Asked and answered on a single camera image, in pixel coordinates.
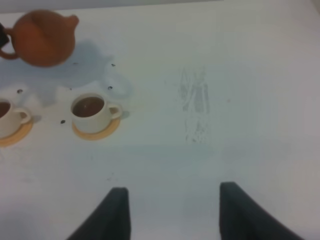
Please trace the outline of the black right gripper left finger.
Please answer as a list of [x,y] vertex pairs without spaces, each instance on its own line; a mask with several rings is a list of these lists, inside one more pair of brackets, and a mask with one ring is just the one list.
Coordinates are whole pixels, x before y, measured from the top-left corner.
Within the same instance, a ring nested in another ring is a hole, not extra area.
[[129,191],[114,187],[68,239],[130,240],[131,232]]

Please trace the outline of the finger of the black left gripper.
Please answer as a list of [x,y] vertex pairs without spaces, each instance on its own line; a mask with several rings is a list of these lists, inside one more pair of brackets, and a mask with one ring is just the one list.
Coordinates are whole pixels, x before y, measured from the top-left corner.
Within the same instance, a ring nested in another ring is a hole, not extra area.
[[5,45],[7,45],[11,40],[10,40],[10,29],[5,28],[1,23],[0,23],[0,48],[3,48]]

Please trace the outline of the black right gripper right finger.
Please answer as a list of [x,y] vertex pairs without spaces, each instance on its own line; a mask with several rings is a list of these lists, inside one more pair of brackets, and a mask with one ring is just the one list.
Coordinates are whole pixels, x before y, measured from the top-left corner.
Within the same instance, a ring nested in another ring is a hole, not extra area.
[[219,186],[219,232],[222,240],[301,240],[258,205],[235,182]]

